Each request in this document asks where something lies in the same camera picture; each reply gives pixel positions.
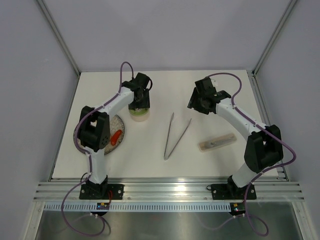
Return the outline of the round steel bowl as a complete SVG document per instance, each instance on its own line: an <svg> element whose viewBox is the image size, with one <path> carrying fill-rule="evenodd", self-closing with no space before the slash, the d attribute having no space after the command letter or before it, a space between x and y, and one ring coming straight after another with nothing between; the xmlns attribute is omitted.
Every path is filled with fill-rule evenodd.
<svg viewBox="0 0 320 240"><path fill-rule="evenodd" d="M142 111L129 110L129 115L135 122L144 122L149 118L150 110L149 109L143 109Z"/></svg>

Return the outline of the metal tongs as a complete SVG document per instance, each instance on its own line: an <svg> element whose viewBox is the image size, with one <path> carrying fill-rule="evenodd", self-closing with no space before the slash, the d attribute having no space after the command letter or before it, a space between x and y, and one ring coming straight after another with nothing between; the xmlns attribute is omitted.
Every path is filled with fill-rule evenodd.
<svg viewBox="0 0 320 240"><path fill-rule="evenodd" d="M168 129L165 139L165 147L163 152L163 159L167 161L180 144L182 138L186 134L188 128L191 125L192 119L182 121L182 125L179 125L179 121L175 120L175 113L170 115Z"/></svg>

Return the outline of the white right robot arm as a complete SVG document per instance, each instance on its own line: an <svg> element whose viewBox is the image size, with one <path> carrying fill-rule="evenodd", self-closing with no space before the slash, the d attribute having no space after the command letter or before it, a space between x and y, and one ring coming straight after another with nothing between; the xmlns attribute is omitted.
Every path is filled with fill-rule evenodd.
<svg viewBox="0 0 320 240"><path fill-rule="evenodd" d="M187 107L202 114L214 113L222 117L246 140L244 164L228 177L226 183L210 186L212 198L241 200L248 194L249 199L255 200L256 194L251 193L250 181L284 157L280 129L276 125L267 126L251 119L236 107L233 96L224 90L217 91L209 77L195 82Z"/></svg>

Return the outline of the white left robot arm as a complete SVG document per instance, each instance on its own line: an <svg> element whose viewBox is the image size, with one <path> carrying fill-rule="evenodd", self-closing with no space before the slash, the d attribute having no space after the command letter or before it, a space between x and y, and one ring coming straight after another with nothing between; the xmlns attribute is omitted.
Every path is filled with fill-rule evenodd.
<svg viewBox="0 0 320 240"><path fill-rule="evenodd" d="M144 121L150 111L150 90L152 80L143 73L137 73L130 81L120 86L120 91L98 107L82 108L79 123L75 129L75 145L88 159L88 175L81 181L81 200L121 200L124 185L109 183L105 170L105 148L111 143L112 118L124 107L137 121Z"/></svg>

